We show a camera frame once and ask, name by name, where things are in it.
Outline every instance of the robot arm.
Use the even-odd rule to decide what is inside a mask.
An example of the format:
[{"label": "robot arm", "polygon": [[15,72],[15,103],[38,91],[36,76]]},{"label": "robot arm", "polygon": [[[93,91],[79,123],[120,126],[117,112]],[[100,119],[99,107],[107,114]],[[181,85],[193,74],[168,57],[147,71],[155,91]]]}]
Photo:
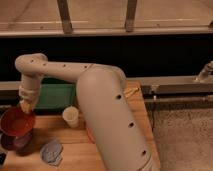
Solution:
[{"label": "robot arm", "polygon": [[[16,60],[16,68],[22,73],[20,96],[23,99],[36,99],[28,92],[39,92],[43,74],[77,82],[78,102],[106,169],[158,170],[125,100],[122,70],[98,64],[47,62],[41,56],[44,55],[23,55]],[[39,93],[31,96],[38,98]]]}]

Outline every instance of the orange object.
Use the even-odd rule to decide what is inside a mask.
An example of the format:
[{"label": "orange object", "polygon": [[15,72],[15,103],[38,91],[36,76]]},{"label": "orange object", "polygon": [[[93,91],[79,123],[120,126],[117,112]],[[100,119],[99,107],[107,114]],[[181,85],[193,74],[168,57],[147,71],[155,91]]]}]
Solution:
[{"label": "orange object", "polygon": [[3,133],[21,137],[35,125],[35,114],[24,113],[20,107],[11,107],[1,117],[0,126]]},{"label": "orange object", "polygon": [[93,135],[92,135],[90,129],[89,129],[87,126],[86,126],[86,132],[87,132],[87,136],[88,136],[89,140],[90,140],[93,144],[95,144],[95,139],[94,139],[94,137],[93,137]]}]

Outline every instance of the paper cup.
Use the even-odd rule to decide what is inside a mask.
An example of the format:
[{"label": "paper cup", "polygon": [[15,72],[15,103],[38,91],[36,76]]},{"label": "paper cup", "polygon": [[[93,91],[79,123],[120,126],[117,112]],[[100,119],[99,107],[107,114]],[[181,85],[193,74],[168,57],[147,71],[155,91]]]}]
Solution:
[{"label": "paper cup", "polygon": [[67,107],[62,113],[62,118],[67,122],[67,124],[71,128],[78,127],[78,123],[79,123],[78,116],[79,116],[79,111],[74,106]]}]

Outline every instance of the screw hole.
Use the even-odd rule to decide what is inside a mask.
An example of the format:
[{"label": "screw hole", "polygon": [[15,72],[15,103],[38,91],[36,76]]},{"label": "screw hole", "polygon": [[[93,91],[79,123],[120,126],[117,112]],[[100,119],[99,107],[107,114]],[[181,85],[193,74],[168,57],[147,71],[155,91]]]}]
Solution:
[{"label": "screw hole", "polygon": [[118,99],[118,100],[121,99],[121,95],[120,95],[120,94],[117,95],[117,96],[116,96],[116,99]]},{"label": "screw hole", "polygon": [[131,122],[130,124],[129,124],[129,128],[132,128],[134,126],[134,123],[133,122]]},{"label": "screw hole", "polygon": [[145,156],[146,155],[146,150],[144,150],[141,155]]}]

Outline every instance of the wooden shelf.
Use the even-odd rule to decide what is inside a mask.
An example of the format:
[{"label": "wooden shelf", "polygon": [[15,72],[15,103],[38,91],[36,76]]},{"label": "wooden shelf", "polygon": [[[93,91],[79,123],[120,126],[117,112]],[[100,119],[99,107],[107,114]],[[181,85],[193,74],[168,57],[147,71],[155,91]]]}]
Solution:
[{"label": "wooden shelf", "polygon": [[[160,160],[149,118],[144,105],[140,84],[128,82],[128,88],[138,87],[139,91],[127,98],[130,108],[142,129],[152,150],[154,160],[160,167]],[[62,162],[58,167],[49,166],[40,159],[41,147],[51,139],[58,139],[63,145]],[[96,145],[92,144],[85,131],[85,121],[80,115],[80,125],[71,129],[61,115],[37,116],[34,137],[21,152],[8,152],[3,171],[105,171]]]}]

